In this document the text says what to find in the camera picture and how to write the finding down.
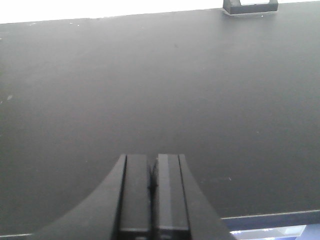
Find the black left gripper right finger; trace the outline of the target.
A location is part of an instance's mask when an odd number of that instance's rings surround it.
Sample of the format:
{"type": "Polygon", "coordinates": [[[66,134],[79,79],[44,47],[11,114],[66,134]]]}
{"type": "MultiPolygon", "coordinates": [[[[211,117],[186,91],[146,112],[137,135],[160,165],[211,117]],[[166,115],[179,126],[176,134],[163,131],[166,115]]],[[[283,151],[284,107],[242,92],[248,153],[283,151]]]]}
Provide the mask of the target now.
{"type": "Polygon", "coordinates": [[[183,154],[159,154],[153,179],[153,239],[234,239],[200,190],[183,154]]]}

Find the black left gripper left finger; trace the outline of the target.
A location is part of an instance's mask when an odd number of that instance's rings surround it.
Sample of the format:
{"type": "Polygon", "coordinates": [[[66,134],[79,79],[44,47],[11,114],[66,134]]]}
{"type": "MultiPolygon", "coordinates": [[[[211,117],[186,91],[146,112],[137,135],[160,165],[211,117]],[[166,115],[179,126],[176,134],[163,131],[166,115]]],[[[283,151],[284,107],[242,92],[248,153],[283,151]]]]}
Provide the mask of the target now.
{"type": "Polygon", "coordinates": [[[149,240],[150,168],[142,154],[122,154],[110,173],[76,207],[31,240],[149,240]]]}

